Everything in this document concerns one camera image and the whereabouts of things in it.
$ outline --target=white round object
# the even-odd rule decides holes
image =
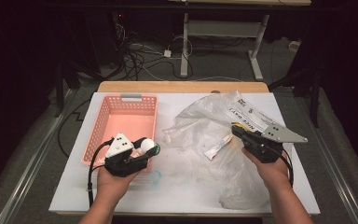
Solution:
[[[146,138],[142,143],[141,143],[141,150],[143,152],[148,151],[150,148],[155,146],[155,142],[153,140],[151,140],[150,138]]]

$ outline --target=gray carpet floor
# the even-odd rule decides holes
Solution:
[[[208,81],[255,81],[251,67],[245,57],[245,52],[252,48],[253,41],[245,39],[238,46],[225,46],[221,49],[195,47],[190,56],[193,75],[189,80]],[[148,51],[163,52],[160,45],[143,43]],[[259,61],[265,82],[267,84],[285,76],[295,54],[287,49],[289,40],[282,39],[274,43],[263,43],[257,60]],[[142,53],[147,60],[153,60],[158,55]],[[165,60],[173,63],[175,74],[179,74],[178,60]],[[179,80],[172,74],[172,66],[169,63],[161,63],[151,66],[139,73],[139,80]],[[108,65],[102,67],[104,73],[111,70]],[[121,73],[115,78],[124,77]],[[68,91],[66,98],[64,117],[70,116],[62,126],[61,143],[66,153],[70,153],[81,127],[81,118],[85,116],[88,104],[78,108],[80,120],[70,113],[90,96],[98,88],[98,82],[80,74],[81,87],[77,91]],[[351,144],[346,137],[339,120],[331,110],[328,99],[321,90],[320,109],[318,112],[320,128],[315,129],[308,118],[309,97],[295,98],[291,88],[277,88],[274,94],[286,125],[295,132],[309,138],[309,143],[296,146],[299,158],[304,166],[314,196],[321,209],[319,216],[312,219],[315,223],[358,223],[358,159],[355,156]],[[0,176],[0,214],[4,209],[10,195],[16,188],[21,176],[32,159],[37,148],[45,140],[51,126],[57,119],[54,117],[57,106],[54,92],[51,94],[51,106],[30,128],[23,137],[12,159],[6,165],[6,169]],[[37,175],[30,182],[30,188],[26,197],[19,202],[18,210],[13,212],[12,223],[77,223],[81,216],[63,216],[50,213],[48,207],[54,195],[66,158],[60,151],[57,132],[53,135],[46,147],[46,155],[40,162]],[[128,217],[122,219],[122,223],[166,223],[174,221],[167,218]],[[194,223],[245,223],[244,219],[196,219]],[[263,223],[272,223],[270,217],[264,217]],[[174,223],[185,223],[189,220],[179,220]]]

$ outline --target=clear plastic bag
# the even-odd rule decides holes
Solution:
[[[276,121],[243,100],[237,91],[211,94],[177,115],[173,126],[163,130],[163,142],[196,152],[197,158],[192,158],[193,175],[208,178],[206,183],[221,190],[222,207],[257,208],[269,200],[269,193],[255,166],[242,154],[242,141],[234,137],[212,161],[204,155],[231,133],[231,122],[263,132],[269,123]]]

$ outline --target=white tabletop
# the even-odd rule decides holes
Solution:
[[[89,210],[86,192],[89,167],[81,163],[81,158],[104,95],[103,92],[97,92],[92,97],[60,184],[52,199],[50,212],[76,214]],[[157,93],[158,115],[155,141],[161,145],[161,152],[153,158],[151,173],[139,174],[132,181],[127,194],[116,208],[116,214],[262,217],[271,213],[269,203],[247,210],[222,208],[219,203],[219,189],[213,186],[206,188],[205,183],[200,183],[198,176],[194,175],[192,164],[188,160],[191,152],[174,150],[162,143],[163,132],[161,130],[171,128],[173,118],[177,114],[206,95],[208,93]],[[284,124],[272,93],[243,93],[242,97]],[[294,190],[298,198],[309,214],[320,214],[310,183],[294,148],[292,149],[292,162],[295,171]],[[93,185],[95,195],[96,178],[93,179]]]

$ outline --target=person's right hand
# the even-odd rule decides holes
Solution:
[[[257,167],[257,172],[264,180],[264,184],[266,185],[267,189],[276,189],[282,187],[291,188],[287,174],[287,166],[281,159],[277,159],[275,162],[271,163],[262,163],[246,148],[243,148],[242,152],[252,161],[252,163],[255,164]]]

